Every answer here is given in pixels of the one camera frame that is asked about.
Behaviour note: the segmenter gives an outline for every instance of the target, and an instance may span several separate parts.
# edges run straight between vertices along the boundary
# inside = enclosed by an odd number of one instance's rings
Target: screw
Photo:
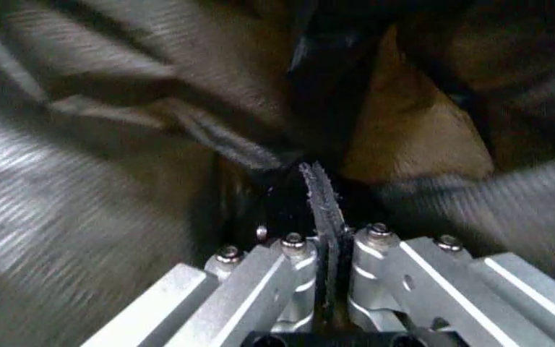
[[[258,242],[265,242],[267,240],[267,232],[266,226],[258,226],[258,228],[256,228],[256,238]]]
[[[451,235],[442,235],[434,242],[444,251],[459,252],[464,249],[462,242],[457,237]]]
[[[222,249],[220,249],[220,251],[215,255],[215,258],[218,262],[223,264],[233,264],[240,262],[243,255],[243,252],[239,248],[233,245],[228,245],[222,247]]]
[[[393,232],[383,223],[374,223],[366,227],[370,239],[383,239],[393,235]]]
[[[281,240],[282,247],[285,249],[301,250],[306,247],[306,240],[299,233],[290,233]]]

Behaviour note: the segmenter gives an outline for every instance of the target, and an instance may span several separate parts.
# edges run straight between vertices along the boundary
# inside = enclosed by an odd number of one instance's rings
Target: gray fabric
[[[0,346],[78,346],[170,267],[217,249],[217,157],[27,94],[0,66]]]
[[[555,160],[477,184],[419,179],[379,194],[403,237],[454,234],[474,254],[514,252],[555,278]]]

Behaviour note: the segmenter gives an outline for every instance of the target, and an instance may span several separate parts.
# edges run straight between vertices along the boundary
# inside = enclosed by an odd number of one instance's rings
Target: dark fabric
[[[487,178],[379,197],[403,237],[455,233],[555,277],[555,7],[330,1],[337,22],[304,20],[305,41],[291,2],[0,1],[0,346],[79,345],[177,262],[202,264],[250,181],[308,153],[366,183]],[[396,19],[400,50],[395,31],[377,50]],[[488,177],[457,106],[517,172]]]

